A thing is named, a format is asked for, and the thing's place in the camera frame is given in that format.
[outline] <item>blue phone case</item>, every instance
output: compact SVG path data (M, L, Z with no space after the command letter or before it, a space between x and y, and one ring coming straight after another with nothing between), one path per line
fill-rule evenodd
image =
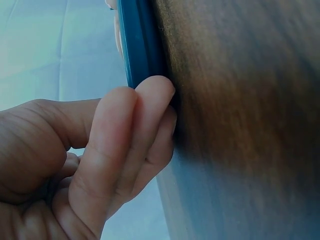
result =
M118 0L119 28L128 86L167 77L166 59L151 0Z

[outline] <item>fingertip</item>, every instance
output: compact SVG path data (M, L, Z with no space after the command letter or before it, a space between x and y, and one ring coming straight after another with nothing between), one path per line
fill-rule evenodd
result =
M110 101L110 99L120 100L120 101L132 101L137 99L137 93L134 89L128 86L120 86L114 88L109 93L107 93L101 101Z
M164 90L171 95L171 97L175 94L176 89L173 83L165 76L155 75L150 76L142 83L139 84L137 89L141 88L150 88L151 90L161 91Z

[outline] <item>fingernail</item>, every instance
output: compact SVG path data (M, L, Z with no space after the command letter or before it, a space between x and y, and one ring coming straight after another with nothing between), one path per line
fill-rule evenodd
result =
M172 136L175 134L176 126L177 126L177 118L175 118L175 120L174 120L173 130L172 130L172 134L171 134Z

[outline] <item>white bedsheet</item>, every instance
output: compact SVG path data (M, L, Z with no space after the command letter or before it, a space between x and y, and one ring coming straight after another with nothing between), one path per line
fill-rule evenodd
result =
M0 110L127 85L113 14L104 0L0 0ZM106 223L102 239L170 239L155 180Z

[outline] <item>hand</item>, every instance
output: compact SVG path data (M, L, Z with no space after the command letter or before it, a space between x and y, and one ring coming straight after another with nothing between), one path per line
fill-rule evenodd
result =
M104 98L0 112L1 239L100 239L170 161L174 87L161 76ZM67 153L84 148L83 156Z

